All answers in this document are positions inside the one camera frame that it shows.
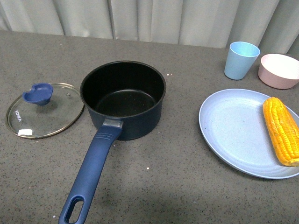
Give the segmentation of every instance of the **pot lid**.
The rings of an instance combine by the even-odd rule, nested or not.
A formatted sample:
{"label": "pot lid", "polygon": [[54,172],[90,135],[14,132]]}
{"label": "pot lid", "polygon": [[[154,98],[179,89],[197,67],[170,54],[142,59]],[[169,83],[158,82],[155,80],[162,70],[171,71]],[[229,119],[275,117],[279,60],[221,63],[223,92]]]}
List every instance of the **pot lid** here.
{"label": "pot lid", "polygon": [[79,91],[65,83],[39,83],[9,107],[5,123],[15,135],[39,139],[72,125],[84,108]]}

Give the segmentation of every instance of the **plate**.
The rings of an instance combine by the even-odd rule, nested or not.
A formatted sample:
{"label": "plate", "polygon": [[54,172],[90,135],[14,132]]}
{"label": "plate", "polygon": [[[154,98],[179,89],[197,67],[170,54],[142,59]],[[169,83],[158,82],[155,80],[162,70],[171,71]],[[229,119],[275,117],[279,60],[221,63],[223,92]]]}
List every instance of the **plate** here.
{"label": "plate", "polygon": [[[246,174],[267,179],[294,177],[299,167],[283,166],[275,155],[263,116],[267,98],[244,89],[212,94],[200,107],[201,132],[222,160]],[[298,115],[288,110],[299,125]]]}

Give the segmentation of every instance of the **corn on the cob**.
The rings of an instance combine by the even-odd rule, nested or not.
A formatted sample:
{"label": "corn on the cob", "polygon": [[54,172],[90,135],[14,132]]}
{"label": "corn on the cob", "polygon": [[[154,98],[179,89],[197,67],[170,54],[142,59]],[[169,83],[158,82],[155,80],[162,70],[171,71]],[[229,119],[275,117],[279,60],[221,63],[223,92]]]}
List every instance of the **corn on the cob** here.
{"label": "corn on the cob", "polygon": [[278,160],[299,166],[299,128],[286,106],[276,97],[263,103],[263,114]]}

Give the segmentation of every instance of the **light blue cup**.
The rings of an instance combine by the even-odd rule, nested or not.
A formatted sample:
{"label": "light blue cup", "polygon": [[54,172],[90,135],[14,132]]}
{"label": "light blue cup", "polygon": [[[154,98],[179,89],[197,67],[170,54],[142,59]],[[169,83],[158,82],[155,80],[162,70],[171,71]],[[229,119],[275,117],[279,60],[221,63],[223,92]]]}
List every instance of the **light blue cup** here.
{"label": "light blue cup", "polygon": [[244,78],[260,53],[260,49],[251,43],[231,43],[229,46],[224,74],[234,80]]}

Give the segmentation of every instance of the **lid knob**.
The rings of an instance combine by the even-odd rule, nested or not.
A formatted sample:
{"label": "lid knob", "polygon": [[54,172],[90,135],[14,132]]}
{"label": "lid knob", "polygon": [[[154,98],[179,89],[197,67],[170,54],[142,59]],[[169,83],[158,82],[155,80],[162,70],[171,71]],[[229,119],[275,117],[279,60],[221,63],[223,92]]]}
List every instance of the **lid knob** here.
{"label": "lid knob", "polygon": [[52,85],[49,83],[37,83],[32,85],[29,92],[23,92],[22,97],[28,103],[44,106],[50,102],[52,93]]}

